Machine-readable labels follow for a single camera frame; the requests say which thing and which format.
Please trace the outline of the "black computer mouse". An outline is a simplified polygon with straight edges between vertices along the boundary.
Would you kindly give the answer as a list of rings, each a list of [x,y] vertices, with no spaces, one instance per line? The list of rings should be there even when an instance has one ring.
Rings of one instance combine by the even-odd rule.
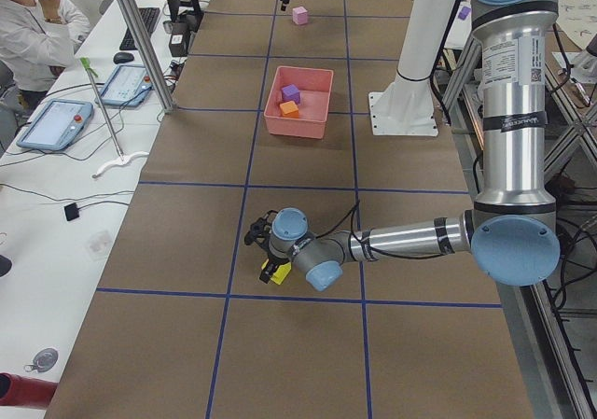
[[[114,64],[130,63],[134,60],[134,55],[126,51],[119,51],[113,56]]]

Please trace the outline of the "red cylinder object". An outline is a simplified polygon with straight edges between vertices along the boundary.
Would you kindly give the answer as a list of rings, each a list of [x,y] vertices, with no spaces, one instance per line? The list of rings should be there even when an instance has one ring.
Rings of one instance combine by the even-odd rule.
[[[58,384],[17,374],[1,373],[1,405],[45,410]]]

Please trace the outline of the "small black square device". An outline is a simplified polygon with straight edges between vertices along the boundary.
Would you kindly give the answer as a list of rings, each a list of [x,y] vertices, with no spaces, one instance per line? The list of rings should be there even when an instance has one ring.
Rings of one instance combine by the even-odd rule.
[[[64,208],[64,216],[67,222],[73,221],[80,217],[80,209],[77,203],[69,203]]]

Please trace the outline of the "pink plastic bin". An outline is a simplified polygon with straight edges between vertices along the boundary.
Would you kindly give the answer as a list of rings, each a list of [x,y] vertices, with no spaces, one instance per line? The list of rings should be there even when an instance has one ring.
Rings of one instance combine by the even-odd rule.
[[[278,66],[264,110],[274,135],[322,139],[326,130],[334,72]]]

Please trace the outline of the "far blue teach pendant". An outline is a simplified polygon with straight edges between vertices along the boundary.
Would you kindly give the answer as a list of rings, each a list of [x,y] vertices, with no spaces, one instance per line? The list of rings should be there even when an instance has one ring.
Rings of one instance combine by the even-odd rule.
[[[141,64],[118,64],[104,83],[100,96],[105,105],[137,107],[153,89],[148,72]]]

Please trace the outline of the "near blue teach pendant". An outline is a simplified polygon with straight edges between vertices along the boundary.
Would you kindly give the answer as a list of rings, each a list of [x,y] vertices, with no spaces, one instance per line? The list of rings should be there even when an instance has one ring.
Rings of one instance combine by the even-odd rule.
[[[53,100],[31,121],[17,146],[41,151],[63,150],[82,132],[93,111],[89,102]]]

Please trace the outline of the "metal rod with green tip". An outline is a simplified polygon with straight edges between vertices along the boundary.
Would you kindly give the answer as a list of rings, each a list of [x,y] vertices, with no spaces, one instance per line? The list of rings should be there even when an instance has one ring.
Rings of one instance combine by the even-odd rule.
[[[95,80],[95,78],[97,77],[97,73],[91,67],[89,58],[81,57],[79,60],[89,78],[91,88],[95,94],[98,106],[99,106],[99,108],[102,112],[102,115],[104,117],[104,124],[106,125],[106,127],[108,129],[110,138],[111,138],[114,148],[117,152],[117,156],[113,160],[107,161],[104,164],[102,164],[98,168],[98,170],[91,176],[92,179],[96,180],[112,168],[125,167],[131,161],[134,161],[135,159],[147,158],[149,156],[149,153],[146,151],[136,151],[136,152],[133,152],[132,154],[126,154],[123,151],[122,147],[120,146],[120,144],[118,142],[118,137],[117,137],[116,131],[114,129],[114,126],[112,124],[110,115],[107,112],[107,109],[104,105],[101,94],[97,88],[97,82]]]

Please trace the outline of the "pink foam block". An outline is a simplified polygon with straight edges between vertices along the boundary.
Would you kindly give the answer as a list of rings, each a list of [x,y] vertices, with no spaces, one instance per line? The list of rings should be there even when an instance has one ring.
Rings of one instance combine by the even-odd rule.
[[[305,25],[309,22],[309,11],[303,7],[294,7],[292,9],[292,20],[296,25]]]

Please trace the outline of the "blue teach pendant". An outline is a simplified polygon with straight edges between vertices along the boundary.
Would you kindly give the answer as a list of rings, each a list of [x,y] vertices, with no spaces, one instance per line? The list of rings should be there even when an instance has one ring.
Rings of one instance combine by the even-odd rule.
[[[100,96],[105,105],[137,107],[153,89],[148,72],[141,64],[118,64],[104,83]]]
[[[31,121],[17,146],[41,151],[63,150],[82,132],[93,111],[89,102],[53,100]]]

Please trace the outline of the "aluminium frame post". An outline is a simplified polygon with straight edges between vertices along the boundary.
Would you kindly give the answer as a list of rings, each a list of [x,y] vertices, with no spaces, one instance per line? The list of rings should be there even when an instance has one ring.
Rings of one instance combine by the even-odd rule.
[[[165,114],[174,110],[174,99],[161,72],[158,57],[153,49],[149,33],[145,28],[135,0],[117,0],[123,19],[132,33],[133,40],[148,72],[155,93]]]

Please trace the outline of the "round metal keyring disc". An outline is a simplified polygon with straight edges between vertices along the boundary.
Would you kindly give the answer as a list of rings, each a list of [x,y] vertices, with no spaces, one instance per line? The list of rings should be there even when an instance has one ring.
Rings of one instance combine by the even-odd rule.
[[[51,370],[58,362],[59,352],[53,347],[48,347],[40,350],[32,358],[32,361],[23,366],[26,372],[44,373]]]

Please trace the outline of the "purple foam block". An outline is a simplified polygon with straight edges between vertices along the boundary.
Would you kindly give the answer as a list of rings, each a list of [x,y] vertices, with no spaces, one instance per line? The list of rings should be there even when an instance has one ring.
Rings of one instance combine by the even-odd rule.
[[[299,88],[295,84],[289,84],[281,88],[281,95],[283,102],[295,101],[297,105],[301,103],[301,94]]]

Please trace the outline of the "orange foam block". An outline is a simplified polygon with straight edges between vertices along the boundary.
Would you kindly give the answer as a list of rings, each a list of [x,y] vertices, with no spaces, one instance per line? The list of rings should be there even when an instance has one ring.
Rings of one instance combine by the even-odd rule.
[[[295,101],[287,101],[279,104],[280,114],[283,118],[298,119],[299,107]]]

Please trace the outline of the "seated man in white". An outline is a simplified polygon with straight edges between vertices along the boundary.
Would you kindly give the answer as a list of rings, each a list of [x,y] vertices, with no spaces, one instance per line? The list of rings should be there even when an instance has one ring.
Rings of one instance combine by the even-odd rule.
[[[45,98],[90,31],[70,0],[1,0],[1,62],[23,108],[35,109]]]

